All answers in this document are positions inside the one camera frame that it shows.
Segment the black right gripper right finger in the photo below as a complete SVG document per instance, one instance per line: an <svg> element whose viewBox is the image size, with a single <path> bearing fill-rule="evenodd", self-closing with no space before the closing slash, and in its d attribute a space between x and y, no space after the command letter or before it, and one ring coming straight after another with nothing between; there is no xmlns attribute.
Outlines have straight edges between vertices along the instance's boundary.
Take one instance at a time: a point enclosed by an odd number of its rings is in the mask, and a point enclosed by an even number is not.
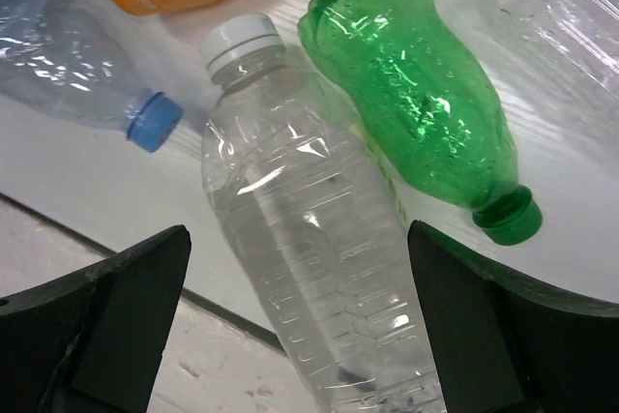
<svg viewBox="0 0 619 413"><path fill-rule="evenodd" d="M422 221L407 241L448 411L617 411L617 304L523 274Z"/></svg>

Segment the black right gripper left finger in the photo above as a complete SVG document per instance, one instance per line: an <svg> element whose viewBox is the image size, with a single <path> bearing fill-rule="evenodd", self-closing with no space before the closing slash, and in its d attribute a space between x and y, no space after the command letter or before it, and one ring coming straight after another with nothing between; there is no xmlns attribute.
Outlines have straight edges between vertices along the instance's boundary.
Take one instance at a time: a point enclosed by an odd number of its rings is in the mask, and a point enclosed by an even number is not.
<svg viewBox="0 0 619 413"><path fill-rule="evenodd" d="M191 249L175 225L2 297L2 411L146 411Z"/></svg>

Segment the large clear white capped bottle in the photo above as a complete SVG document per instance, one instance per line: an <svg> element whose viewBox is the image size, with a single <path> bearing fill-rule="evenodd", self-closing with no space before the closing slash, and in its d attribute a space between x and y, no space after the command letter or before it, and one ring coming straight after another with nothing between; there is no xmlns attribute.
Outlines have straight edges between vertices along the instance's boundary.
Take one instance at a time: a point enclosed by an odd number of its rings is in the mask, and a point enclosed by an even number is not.
<svg viewBox="0 0 619 413"><path fill-rule="evenodd" d="M319 409L444 411L405 231L356 114L265 14L229 19L200 51L221 88L204 189Z"/></svg>

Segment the clear bottle blue cap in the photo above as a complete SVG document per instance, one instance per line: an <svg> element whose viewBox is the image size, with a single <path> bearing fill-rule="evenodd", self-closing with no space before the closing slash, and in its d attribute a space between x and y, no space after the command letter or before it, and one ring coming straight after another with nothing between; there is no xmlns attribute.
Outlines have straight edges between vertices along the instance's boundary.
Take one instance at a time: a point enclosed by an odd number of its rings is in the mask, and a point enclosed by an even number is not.
<svg viewBox="0 0 619 413"><path fill-rule="evenodd" d="M149 153L184 114L139 75L94 0L1 0L1 92Z"/></svg>

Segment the green plastic bottle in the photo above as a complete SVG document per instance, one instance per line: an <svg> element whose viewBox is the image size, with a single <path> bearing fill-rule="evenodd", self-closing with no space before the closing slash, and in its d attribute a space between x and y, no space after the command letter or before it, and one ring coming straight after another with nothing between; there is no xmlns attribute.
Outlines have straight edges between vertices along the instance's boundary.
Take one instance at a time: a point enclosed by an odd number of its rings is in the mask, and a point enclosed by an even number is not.
<svg viewBox="0 0 619 413"><path fill-rule="evenodd" d="M469 211L498 245L540 230L499 95L434 0L310 0L298 34L406 183Z"/></svg>

